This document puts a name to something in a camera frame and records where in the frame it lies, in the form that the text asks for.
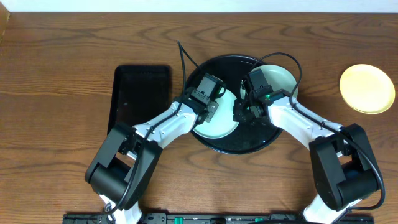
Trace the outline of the light green plate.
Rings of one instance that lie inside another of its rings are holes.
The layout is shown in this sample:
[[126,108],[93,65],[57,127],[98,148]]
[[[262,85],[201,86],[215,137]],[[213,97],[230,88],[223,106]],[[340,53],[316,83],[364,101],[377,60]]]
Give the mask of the light green plate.
[[268,88],[262,92],[254,93],[254,96],[260,96],[261,93],[266,96],[278,90],[285,90],[289,95],[297,84],[294,76],[284,67],[278,65],[261,65],[252,69],[251,72],[256,72],[257,70],[260,70],[263,74],[267,82],[264,87],[268,86]]
[[224,95],[211,102],[208,106],[206,120],[197,125],[193,131],[204,138],[218,139],[231,134],[238,122],[233,120],[233,106],[235,95],[229,90],[222,89]]

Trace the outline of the yellow plastic plate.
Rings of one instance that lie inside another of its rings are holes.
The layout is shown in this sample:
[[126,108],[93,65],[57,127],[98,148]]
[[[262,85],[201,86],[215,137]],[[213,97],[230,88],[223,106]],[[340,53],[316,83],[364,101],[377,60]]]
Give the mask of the yellow plastic plate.
[[340,93],[345,103],[364,114],[379,114],[394,103],[396,91],[392,80],[380,68],[357,64],[340,77]]

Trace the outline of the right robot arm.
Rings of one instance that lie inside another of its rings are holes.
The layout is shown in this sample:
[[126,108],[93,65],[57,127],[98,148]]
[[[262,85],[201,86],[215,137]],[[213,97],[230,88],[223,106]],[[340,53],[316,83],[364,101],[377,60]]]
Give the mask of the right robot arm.
[[241,81],[244,108],[234,107],[234,120],[261,119],[283,129],[310,152],[317,196],[303,211],[309,223],[337,223],[375,192],[385,201],[386,188],[368,137],[357,124],[344,127],[310,111],[291,92],[274,90],[256,68]]

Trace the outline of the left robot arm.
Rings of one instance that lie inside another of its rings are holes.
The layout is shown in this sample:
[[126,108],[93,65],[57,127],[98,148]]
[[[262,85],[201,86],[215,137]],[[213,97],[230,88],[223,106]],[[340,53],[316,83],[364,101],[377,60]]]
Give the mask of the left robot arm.
[[88,223],[137,223],[139,199],[149,185],[163,149],[216,111],[226,92],[219,78],[205,74],[197,87],[182,92],[163,113],[135,126],[116,124],[85,173],[85,181],[104,201],[104,212]]

